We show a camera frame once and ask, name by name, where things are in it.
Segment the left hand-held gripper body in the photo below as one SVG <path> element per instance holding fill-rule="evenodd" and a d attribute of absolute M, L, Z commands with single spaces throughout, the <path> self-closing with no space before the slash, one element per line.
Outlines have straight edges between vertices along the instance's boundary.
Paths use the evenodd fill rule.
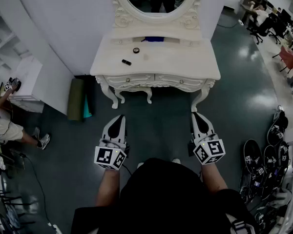
<path fill-rule="evenodd" d="M 130 146 L 107 139 L 100 139 L 95 147 L 94 163 L 109 170 L 118 171 L 129 153 Z"/>

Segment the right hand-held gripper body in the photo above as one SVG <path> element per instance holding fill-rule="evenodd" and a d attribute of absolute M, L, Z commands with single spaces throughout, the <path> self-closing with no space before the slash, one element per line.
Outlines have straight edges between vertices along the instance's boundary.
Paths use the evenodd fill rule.
<path fill-rule="evenodd" d="M 211 134 L 197 142 L 188 143 L 189 156 L 195 156 L 202 165 L 218 162 L 225 155 L 225 147 L 218 134 Z"/>

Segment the person's left forearm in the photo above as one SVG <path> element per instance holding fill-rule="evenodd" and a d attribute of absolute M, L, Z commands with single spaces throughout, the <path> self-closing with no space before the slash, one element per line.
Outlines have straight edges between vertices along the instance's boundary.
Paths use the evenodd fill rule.
<path fill-rule="evenodd" d="M 120 171 L 106 169 L 96 197 L 96 207 L 115 205 L 120 195 Z"/>

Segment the person's right forearm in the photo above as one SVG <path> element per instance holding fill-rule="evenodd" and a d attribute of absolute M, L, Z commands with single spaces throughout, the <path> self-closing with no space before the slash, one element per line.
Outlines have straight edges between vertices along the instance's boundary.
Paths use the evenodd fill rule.
<path fill-rule="evenodd" d="M 210 193 L 215 194 L 228 188 L 215 163 L 202 165 L 201 172 L 203 183 Z"/>

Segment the white ornate dressing table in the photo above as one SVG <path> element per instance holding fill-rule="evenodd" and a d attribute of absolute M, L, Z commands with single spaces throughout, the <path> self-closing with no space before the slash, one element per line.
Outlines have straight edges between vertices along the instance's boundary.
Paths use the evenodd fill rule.
<path fill-rule="evenodd" d="M 118 103 L 124 103 L 121 92 L 144 91 L 147 101 L 151 102 L 152 88 L 174 87 L 184 92 L 199 94 L 192 101 L 191 111 L 197 111 L 197 104 L 209 94 L 210 88 L 221 78 L 213 47 L 209 39 L 201 39 L 199 46 L 187 47 L 180 44 L 181 37 L 170 33 L 161 33 L 163 42 L 147 42 L 145 37 L 153 37 L 156 32 L 147 30 L 113 29 L 103 36 L 94 58 L 90 74 L 96 78 L 105 96 L 112 100 L 112 108 L 117 109 Z M 133 38 L 132 44 L 113 44 L 111 39 Z M 140 52 L 133 53 L 134 48 Z M 131 62 L 128 66 L 122 63 L 125 59 Z M 201 88 L 183 89 L 175 85 L 158 81 L 133 82 L 113 85 L 106 81 L 105 76 L 122 76 L 130 74 L 164 74 L 186 78 L 206 79 Z"/>

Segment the teal rolled mat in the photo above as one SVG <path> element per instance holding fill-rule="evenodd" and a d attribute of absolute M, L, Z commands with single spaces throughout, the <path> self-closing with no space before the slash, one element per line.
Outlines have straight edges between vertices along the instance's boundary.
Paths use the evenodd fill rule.
<path fill-rule="evenodd" d="M 89 110 L 87 95 L 85 95 L 85 101 L 84 101 L 84 118 L 91 117 L 92 113 Z"/>

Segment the pile of spare grippers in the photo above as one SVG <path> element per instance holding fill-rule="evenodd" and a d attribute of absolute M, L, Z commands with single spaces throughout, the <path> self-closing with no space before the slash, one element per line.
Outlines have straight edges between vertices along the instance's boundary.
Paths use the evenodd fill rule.
<path fill-rule="evenodd" d="M 245 166 L 239 190 L 246 204 L 259 199 L 251 211 L 260 233 L 268 231 L 276 223 L 278 210 L 287 206 L 292 199 L 292 192 L 282 188 L 291 162 L 289 145 L 284 141 L 288 124 L 282 106 L 278 106 L 267 132 L 268 145 L 265 149 L 261 150 L 254 139 L 247 140 L 243 146 Z"/>

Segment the green rolled mat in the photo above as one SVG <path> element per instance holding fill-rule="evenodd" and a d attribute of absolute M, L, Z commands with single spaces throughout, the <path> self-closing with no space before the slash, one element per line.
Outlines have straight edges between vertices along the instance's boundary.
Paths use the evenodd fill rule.
<path fill-rule="evenodd" d="M 73 121 L 82 121 L 84 118 L 85 84 L 84 80 L 74 78 L 71 81 L 67 118 Z"/>

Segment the person's black clothing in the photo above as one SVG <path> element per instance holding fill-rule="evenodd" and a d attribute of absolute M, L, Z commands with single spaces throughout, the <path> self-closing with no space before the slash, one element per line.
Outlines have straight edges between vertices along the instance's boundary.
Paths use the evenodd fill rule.
<path fill-rule="evenodd" d="M 237 191 L 212 194 L 202 173 L 150 158 L 115 205 L 76 209 L 71 234 L 259 234 L 259 226 Z"/>

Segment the white side cabinet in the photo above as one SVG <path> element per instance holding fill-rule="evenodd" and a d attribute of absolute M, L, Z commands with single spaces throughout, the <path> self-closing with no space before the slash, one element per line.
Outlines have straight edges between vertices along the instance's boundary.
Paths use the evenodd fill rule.
<path fill-rule="evenodd" d="M 34 95 L 34 86 L 41 68 L 42 64 L 32 55 L 21 60 L 12 73 L 12 78 L 18 78 L 21 82 L 20 89 L 9 96 L 12 104 L 28 112 L 43 112 L 44 103 Z"/>

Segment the red chair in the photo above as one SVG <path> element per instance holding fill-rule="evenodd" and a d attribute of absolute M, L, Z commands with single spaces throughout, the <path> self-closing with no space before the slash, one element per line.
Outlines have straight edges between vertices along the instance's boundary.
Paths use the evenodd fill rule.
<path fill-rule="evenodd" d="M 275 55 L 272 56 L 272 58 L 275 58 L 276 56 L 279 56 L 281 58 L 281 60 L 285 63 L 285 68 L 283 68 L 281 71 L 283 71 L 284 69 L 288 69 L 288 74 L 289 72 L 293 69 L 293 52 L 291 49 L 281 46 L 280 52 Z"/>

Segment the black metal stool frames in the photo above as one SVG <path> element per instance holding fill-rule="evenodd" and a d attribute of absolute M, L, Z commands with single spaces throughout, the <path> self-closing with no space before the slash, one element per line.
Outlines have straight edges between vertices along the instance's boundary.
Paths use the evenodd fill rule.
<path fill-rule="evenodd" d="M 17 209 L 19 206 L 28 205 L 22 203 L 22 197 L 11 195 L 6 189 L 5 179 L 11 178 L 6 161 L 14 160 L 5 155 L 0 148 L 0 231 L 2 234 L 25 234 L 27 226 L 35 224 L 36 221 L 29 221 L 26 219 L 27 213 Z"/>

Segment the black office chair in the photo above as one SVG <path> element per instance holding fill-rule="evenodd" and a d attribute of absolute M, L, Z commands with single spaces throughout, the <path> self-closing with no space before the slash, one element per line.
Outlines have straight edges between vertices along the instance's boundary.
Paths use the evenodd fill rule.
<path fill-rule="evenodd" d="M 256 42 L 257 45 L 263 42 L 263 39 L 261 37 L 267 36 L 267 34 L 269 33 L 269 30 L 273 26 L 273 23 L 274 23 L 273 19 L 266 18 L 260 26 L 257 26 L 255 22 L 253 22 L 251 28 L 247 28 L 251 32 L 250 35 L 255 36 L 257 40 Z"/>
<path fill-rule="evenodd" d="M 269 36 L 275 39 L 276 44 L 281 44 L 280 38 L 284 38 L 286 31 L 286 25 L 284 22 L 274 13 L 269 14 L 269 18 L 272 20 L 272 27 L 269 30 Z"/>

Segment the white shelf unit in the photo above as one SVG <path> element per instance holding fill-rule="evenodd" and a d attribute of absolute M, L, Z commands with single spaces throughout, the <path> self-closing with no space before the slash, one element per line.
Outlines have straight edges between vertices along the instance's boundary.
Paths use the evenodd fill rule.
<path fill-rule="evenodd" d="M 0 66 L 15 70 L 22 59 L 29 55 L 30 51 L 9 28 L 0 13 Z"/>

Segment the oval mirror white carved frame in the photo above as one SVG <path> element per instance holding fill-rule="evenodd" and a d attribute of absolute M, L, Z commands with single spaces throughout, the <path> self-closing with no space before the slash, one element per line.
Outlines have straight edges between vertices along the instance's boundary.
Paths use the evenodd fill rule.
<path fill-rule="evenodd" d="M 159 27 L 200 30 L 199 7 L 201 0 L 184 0 L 170 13 L 145 13 L 129 0 L 112 0 L 115 11 L 114 26 L 119 28 Z"/>

